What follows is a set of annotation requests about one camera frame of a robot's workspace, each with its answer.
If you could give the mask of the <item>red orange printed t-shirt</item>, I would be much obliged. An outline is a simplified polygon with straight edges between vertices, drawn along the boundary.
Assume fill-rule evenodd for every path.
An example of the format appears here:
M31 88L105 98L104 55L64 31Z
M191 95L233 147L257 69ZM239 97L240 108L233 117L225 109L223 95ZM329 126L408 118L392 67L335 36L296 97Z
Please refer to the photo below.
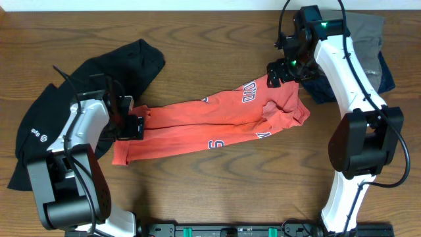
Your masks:
M144 138L115 142L112 163L214 149L303 125L310 112L299 99L298 84L270 88L267 79L262 76L202 100L134 108L132 114L145 120Z

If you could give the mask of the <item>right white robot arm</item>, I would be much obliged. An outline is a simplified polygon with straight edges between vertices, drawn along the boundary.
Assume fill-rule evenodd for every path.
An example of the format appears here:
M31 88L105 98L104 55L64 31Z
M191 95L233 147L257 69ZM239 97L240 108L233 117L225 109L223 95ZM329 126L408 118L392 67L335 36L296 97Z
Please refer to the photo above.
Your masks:
M401 135L404 116L390 107L368 81L353 54L345 18L324 20L316 7L293 17L294 34L278 34L276 47L284 57L268 64L267 84L304 82L324 75L333 90L341 121L328 144L334 183L319 222L307 236L392 236L390 224L359 224L357 213L367 189L390 164Z

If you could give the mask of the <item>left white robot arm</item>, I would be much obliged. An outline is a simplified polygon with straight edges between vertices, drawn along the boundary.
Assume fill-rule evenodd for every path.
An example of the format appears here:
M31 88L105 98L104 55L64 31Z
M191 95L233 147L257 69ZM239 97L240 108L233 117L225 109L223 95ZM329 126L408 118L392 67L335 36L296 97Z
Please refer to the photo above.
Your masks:
M28 160L39 219L66 236L136 236L136 216L112 203L95 156L99 140L140 140L143 118L130 114L130 95L77 94L57 139Z

